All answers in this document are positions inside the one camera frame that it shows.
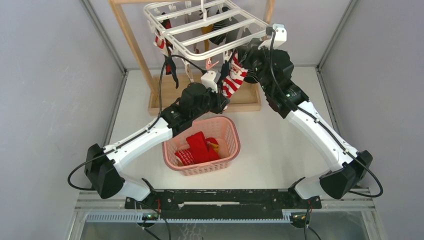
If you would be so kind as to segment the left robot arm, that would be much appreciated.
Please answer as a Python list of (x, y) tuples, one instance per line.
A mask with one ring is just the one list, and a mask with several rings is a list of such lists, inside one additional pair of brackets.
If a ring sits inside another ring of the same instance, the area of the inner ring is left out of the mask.
[(86, 161), (68, 175), (68, 185), (80, 191), (95, 191), (101, 199), (121, 195), (136, 200), (145, 209), (153, 207), (157, 196), (147, 182), (122, 171), (146, 151), (189, 129), (202, 115), (224, 111), (230, 100), (222, 93), (217, 72), (200, 71), (200, 82), (189, 83), (181, 96), (160, 109), (157, 117), (145, 127), (116, 143), (90, 146)]

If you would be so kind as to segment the pink plastic basket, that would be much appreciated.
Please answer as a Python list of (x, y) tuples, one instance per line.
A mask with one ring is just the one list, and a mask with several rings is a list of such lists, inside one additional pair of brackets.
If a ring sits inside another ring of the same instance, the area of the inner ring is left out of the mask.
[[(215, 138), (218, 141), (220, 159), (200, 164), (177, 166), (175, 153), (189, 149), (186, 138), (198, 132), (203, 132), (206, 138)], [(190, 128), (163, 142), (162, 151), (164, 162), (170, 169), (178, 171), (185, 176), (191, 176), (228, 167), (229, 162), (240, 152), (240, 140), (234, 122), (228, 117), (216, 116), (195, 120)]]

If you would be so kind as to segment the red white striped sock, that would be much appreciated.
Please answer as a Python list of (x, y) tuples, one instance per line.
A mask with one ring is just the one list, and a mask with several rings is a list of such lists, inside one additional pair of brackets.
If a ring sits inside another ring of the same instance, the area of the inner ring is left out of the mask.
[(239, 90), (247, 74), (248, 70), (239, 63), (238, 53), (236, 52), (229, 62), (229, 73), (223, 80), (222, 94), (226, 98), (231, 98)]

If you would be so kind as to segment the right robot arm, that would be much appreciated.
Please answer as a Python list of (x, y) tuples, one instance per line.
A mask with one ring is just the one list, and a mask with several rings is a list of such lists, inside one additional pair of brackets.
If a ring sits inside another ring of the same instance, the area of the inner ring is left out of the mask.
[(325, 160), (327, 172), (303, 177), (292, 184), (289, 203), (302, 208), (309, 199), (321, 195), (340, 200), (345, 194), (360, 195), (353, 188), (369, 174), (379, 192), (368, 198), (383, 195), (384, 188), (370, 170), (373, 156), (358, 151), (344, 140), (318, 113), (308, 95), (292, 81), (294, 64), (289, 54), (273, 45), (266, 46), (258, 38), (237, 47), (237, 60), (258, 83), (269, 106), (283, 119), (299, 129)]

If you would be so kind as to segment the wooden hanger stand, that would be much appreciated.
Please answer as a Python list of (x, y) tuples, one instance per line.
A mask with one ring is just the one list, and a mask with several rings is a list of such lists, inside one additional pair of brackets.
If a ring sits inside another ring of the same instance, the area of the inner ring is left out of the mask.
[[(146, 60), (142, 54), (136, 37), (131, 29), (130, 23), (123, 10), (122, 5), (125, 4), (144, 4), (153, 3), (152, 0), (109, 0), (110, 8), (120, 26), (120, 29), (128, 43), (128, 46), (133, 53), (133, 56), (138, 63), (138, 66), (142, 72), (142, 75), (150, 89), (149, 103), (147, 106), (150, 115), (157, 113), (161, 107), (159, 106), (159, 82), (156, 81), (150, 72), (150, 69), (146, 63)], [(228, 112), (252, 112), (259, 111), (261, 109), (261, 97), (259, 94), (259, 88), (255, 85), (248, 84), (242, 86), (239, 92), (231, 99), (231, 103), (228, 106)]]

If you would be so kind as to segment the mustard yellow sock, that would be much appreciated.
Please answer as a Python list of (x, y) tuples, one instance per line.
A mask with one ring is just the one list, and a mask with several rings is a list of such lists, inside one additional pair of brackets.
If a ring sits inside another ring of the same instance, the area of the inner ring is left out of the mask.
[(214, 150), (218, 154), (220, 148), (218, 141), (213, 137), (208, 137), (205, 140), (207, 143), (208, 150)]

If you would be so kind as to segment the red snowflake sock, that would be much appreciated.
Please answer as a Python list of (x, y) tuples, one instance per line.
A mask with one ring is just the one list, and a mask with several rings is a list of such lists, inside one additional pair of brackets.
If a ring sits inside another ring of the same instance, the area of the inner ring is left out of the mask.
[(174, 155), (177, 160), (177, 166), (179, 167), (190, 166), (195, 164), (195, 158), (190, 148), (181, 149), (177, 151)]

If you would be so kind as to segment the plain red sock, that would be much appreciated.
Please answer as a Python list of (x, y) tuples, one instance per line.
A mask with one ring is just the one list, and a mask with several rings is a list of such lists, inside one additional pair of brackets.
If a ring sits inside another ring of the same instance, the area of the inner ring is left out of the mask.
[(208, 150), (206, 137), (202, 131), (187, 137), (186, 141), (194, 156), (195, 164), (216, 161), (221, 158), (219, 153), (216, 153), (214, 150)]

